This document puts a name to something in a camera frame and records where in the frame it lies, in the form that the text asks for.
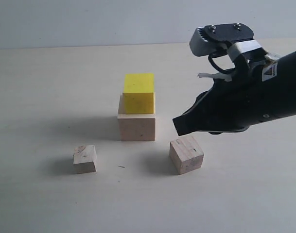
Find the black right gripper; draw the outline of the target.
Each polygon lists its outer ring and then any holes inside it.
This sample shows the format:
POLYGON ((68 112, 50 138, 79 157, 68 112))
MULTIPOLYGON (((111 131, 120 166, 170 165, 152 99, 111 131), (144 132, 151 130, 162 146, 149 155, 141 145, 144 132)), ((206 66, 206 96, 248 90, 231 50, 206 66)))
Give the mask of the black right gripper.
POLYGON ((284 59, 235 60, 235 75, 209 105, 205 91, 173 118, 178 136, 193 132, 243 132, 252 125, 284 117, 284 59))

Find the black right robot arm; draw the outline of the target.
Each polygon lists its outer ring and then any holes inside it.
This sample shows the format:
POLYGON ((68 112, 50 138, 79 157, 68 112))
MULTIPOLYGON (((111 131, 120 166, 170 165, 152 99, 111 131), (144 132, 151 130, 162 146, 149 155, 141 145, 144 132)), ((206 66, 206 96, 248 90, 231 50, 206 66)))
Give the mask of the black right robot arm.
POLYGON ((179 136, 192 132, 240 133, 250 126, 296 115, 296 51, 269 60, 237 64, 231 81, 213 78, 182 115, 173 118, 179 136))

